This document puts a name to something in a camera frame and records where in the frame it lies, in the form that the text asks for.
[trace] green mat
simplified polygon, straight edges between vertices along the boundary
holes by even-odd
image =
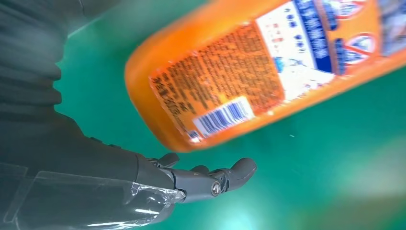
[[[75,32],[60,63],[58,111],[88,136],[148,157],[167,150],[124,87],[124,65],[149,35],[203,0],[133,1]],[[181,155],[179,168],[229,167],[251,157],[243,188],[178,205],[145,230],[405,230],[406,69],[221,146]]]

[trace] clear plastic wrap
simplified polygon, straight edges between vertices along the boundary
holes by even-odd
[[[16,188],[8,207],[3,207],[0,227],[14,226],[20,230],[134,228],[150,224],[160,215],[168,215],[173,204],[185,197],[182,191],[130,181],[54,172],[39,172],[35,178],[27,178],[21,173],[11,173],[11,169],[9,166],[9,172],[0,171],[0,187],[5,188],[5,182],[13,178]]]

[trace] orange plastic container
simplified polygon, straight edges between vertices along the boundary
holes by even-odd
[[[402,67],[405,25],[406,0],[212,1],[146,40],[125,81],[157,138],[189,152]]]

